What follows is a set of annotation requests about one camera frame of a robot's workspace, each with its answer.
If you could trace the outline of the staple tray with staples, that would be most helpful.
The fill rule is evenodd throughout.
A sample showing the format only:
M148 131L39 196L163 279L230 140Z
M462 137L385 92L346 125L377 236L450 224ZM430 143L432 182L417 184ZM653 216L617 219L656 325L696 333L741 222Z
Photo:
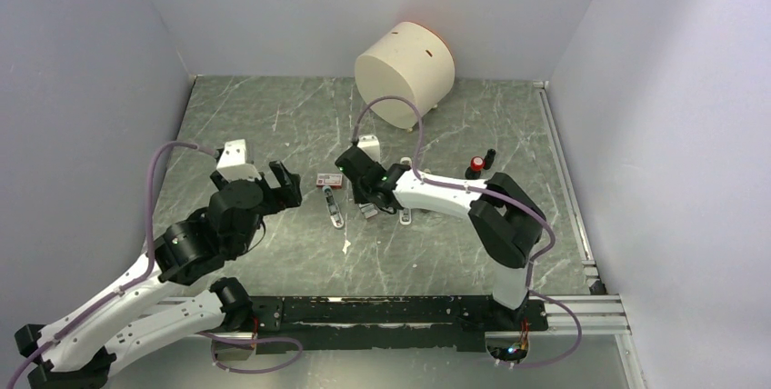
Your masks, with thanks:
M379 212L378 208L374 204L371 204L371 203L359 204L358 208L359 208L360 213L362 214L362 216L365 219L370 219L370 218L374 217L375 215L377 215L378 212Z

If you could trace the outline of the white red staple box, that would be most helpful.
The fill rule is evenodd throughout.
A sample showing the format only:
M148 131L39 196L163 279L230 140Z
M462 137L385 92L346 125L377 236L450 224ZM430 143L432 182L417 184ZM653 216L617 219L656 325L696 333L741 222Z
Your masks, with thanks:
M341 189L344 187L344 181L344 176L339 173L318 173L315 185L320 188L329 186L332 189Z

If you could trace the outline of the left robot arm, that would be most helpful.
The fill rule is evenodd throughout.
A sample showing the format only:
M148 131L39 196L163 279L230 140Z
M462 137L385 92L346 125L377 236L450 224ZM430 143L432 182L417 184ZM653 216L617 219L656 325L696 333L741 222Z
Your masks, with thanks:
M302 204L301 177L280 161L269 165L271 186L251 164L210 178L216 190L205 207L170 225L152 254L137 262L83 309L48 325L15 333L22 370L33 388L101 388L134 360L198 332L237 331L254 319L252 300L234 277L167 311L145 310L250 250L265 218Z

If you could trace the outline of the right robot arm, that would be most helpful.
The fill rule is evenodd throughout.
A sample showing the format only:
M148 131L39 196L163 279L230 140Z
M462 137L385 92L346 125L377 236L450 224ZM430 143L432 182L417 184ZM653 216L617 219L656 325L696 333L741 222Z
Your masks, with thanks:
M399 163L384 167L355 145L338 156L335 166L352 185L358 203L390 214L426 210L467 221L493 261L493 322L511 329L524 319L531 252L547 223L512 177L498 172L486 180L464 180Z

